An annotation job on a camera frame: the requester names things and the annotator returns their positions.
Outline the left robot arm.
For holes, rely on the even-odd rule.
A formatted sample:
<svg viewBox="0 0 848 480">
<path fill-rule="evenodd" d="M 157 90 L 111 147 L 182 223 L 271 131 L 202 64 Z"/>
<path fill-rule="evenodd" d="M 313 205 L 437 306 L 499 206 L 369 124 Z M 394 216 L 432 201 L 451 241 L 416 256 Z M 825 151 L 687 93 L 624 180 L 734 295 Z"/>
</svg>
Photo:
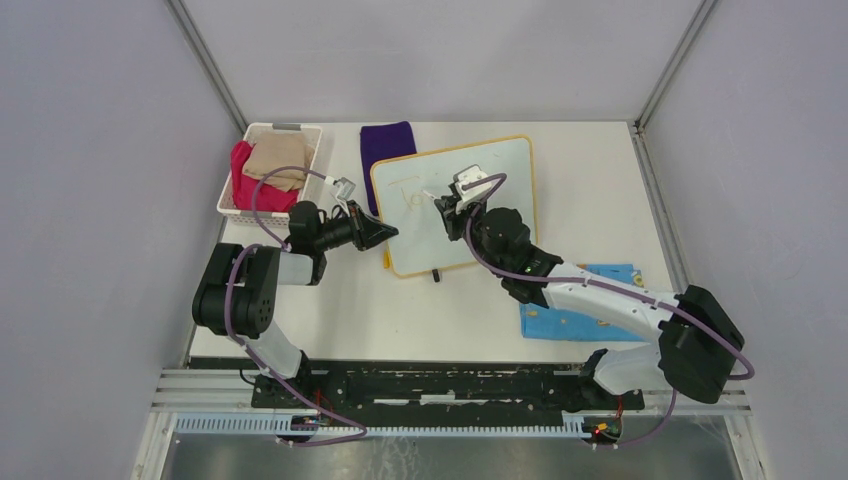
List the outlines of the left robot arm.
<svg viewBox="0 0 848 480">
<path fill-rule="evenodd" d="M 348 201 L 327 216 L 311 201 L 289 211 L 289 235 L 282 247 L 218 243 L 192 301 L 192 318 L 244 350 L 290 407 L 306 405 L 313 379 L 302 372 L 306 354 L 273 321 L 280 286 L 315 286 L 326 269 L 326 252 L 347 244 L 367 251 L 396 237 L 399 230 Z"/>
</svg>

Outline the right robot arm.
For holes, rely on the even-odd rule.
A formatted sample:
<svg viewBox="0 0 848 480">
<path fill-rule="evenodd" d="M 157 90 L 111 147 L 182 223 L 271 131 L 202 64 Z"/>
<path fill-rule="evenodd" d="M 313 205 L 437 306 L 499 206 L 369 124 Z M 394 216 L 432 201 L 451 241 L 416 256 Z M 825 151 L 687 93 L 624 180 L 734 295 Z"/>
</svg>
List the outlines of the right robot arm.
<svg viewBox="0 0 848 480">
<path fill-rule="evenodd" d="M 752 377 L 744 337 L 709 290 L 689 285 L 681 293 L 654 293 L 593 274 L 534 245 L 515 209 L 487 210 L 458 194 L 437 197 L 434 205 L 448 238 L 464 241 L 514 300 L 579 312 L 642 341 L 590 356 L 577 382 L 585 405 L 602 408 L 617 395 L 663 387 L 715 404 L 728 382 Z"/>
</svg>

